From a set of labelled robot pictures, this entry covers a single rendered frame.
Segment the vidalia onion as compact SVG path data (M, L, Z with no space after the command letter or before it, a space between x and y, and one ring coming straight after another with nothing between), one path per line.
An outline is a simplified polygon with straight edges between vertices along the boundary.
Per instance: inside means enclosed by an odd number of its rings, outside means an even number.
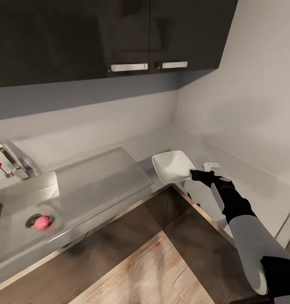
M48 216L42 216L37 218L36 222L34 225L31 225L32 228L36 228L39 231L42 231L44 229L46 229L50 223L51 223L51 218Z

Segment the bowl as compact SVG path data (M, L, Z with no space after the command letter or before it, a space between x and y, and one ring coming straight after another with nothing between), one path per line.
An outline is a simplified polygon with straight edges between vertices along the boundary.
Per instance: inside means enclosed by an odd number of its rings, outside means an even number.
M171 151L152 156L154 168L164 184L192 179L191 171L196 170L182 151Z

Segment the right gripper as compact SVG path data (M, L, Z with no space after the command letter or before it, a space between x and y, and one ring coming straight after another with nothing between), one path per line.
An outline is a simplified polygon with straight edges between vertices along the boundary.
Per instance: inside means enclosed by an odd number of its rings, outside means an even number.
M214 171L210 171L210 172L205 172L205 171L201 171L201 170L193 170L192 171L192 180L194 181L201 181L204 184L205 183L205 179L209 176L209 175L214 175Z

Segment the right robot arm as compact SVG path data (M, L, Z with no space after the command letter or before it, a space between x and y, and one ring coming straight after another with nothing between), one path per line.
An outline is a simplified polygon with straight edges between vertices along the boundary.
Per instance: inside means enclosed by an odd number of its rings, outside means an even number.
M192 171L192 180L211 188L226 216L250 285L275 304L290 304L290 253L261 223L250 202L235 190L232 180L214 175L211 168L219 168L219 163L204 162L202 167Z

